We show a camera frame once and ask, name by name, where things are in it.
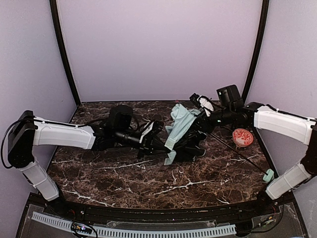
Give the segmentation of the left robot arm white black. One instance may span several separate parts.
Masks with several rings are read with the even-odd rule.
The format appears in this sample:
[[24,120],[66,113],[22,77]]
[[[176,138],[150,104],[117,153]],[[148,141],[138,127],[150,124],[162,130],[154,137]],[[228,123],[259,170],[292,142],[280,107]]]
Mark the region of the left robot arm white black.
[[106,119],[96,119],[85,124],[50,121],[25,111],[9,126],[2,140],[7,144],[6,169],[19,169],[48,202],[62,200],[57,184],[39,165],[33,147],[55,145],[77,147],[85,150],[104,151],[121,144],[138,150],[138,158],[153,153],[169,152],[158,138],[163,122],[155,120],[143,128],[131,126],[134,111],[127,105],[111,108]]

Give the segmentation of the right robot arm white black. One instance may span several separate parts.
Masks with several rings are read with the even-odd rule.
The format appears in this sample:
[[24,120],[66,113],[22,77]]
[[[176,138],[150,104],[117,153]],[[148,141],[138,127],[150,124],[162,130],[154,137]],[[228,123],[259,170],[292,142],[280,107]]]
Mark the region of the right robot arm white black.
[[317,175],[317,120],[281,111],[269,104],[245,104],[236,85],[218,89],[220,106],[214,108],[206,96],[194,93],[190,101],[202,109],[194,126],[203,133],[227,124],[272,131],[307,145],[305,156],[284,174],[273,179],[265,189],[265,198],[276,200]]

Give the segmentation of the mint green folding umbrella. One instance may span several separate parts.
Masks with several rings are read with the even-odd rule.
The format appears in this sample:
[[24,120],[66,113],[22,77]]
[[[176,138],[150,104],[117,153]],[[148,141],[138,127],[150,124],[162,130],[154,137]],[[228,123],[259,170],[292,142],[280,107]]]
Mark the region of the mint green folding umbrella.
[[[171,165],[174,161],[176,162],[176,156],[180,156],[181,152],[176,152],[176,143],[180,142],[181,138],[188,132],[191,125],[194,123],[195,116],[197,116],[201,111],[197,109],[188,110],[181,103],[177,103],[171,110],[171,117],[173,123],[171,125],[165,126],[168,133],[167,141],[165,142],[165,147],[171,150],[165,158],[164,165]],[[201,149],[194,144],[194,155],[189,155],[190,159],[193,160],[196,157],[204,156],[206,153],[205,149]]]

